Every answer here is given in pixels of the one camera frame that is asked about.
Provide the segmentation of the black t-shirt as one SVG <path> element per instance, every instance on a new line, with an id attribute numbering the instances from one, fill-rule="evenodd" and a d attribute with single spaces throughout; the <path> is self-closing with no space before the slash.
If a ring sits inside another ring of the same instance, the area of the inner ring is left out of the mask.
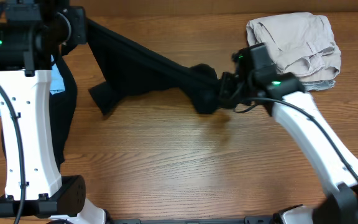
<path id="1" fill-rule="evenodd" d="M 219 107 L 221 82 L 207 64 L 184 67 L 92 20 L 88 45 L 105 79 L 89 89 L 102 114 L 127 96 L 170 88 L 184 92 L 199 114 L 212 114 Z"/>

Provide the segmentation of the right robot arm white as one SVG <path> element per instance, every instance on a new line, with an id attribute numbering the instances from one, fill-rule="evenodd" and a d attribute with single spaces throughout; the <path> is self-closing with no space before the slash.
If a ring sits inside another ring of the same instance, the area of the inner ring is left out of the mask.
<path id="1" fill-rule="evenodd" d="M 317 207 L 296 205 L 275 213 L 272 223 L 358 223 L 358 159 L 317 109 L 292 73 L 279 75 L 266 55 L 238 52 L 234 73 L 223 73 L 227 107 L 264 106 L 289 133 L 317 173 L 326 198 Z"/>

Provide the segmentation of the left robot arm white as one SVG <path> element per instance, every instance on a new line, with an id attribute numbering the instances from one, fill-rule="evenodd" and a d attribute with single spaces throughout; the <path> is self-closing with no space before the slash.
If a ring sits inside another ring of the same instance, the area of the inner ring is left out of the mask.
<path id="1" fill-rule="evenodd" d="M 80 175 L 62 176 L 50 127 L 50 83 L 60 46 L 86 43 L 82 7 L 68 1 L 0 2 L 0 110 L 7 177 L 0 218 L 111 223 Z"/>

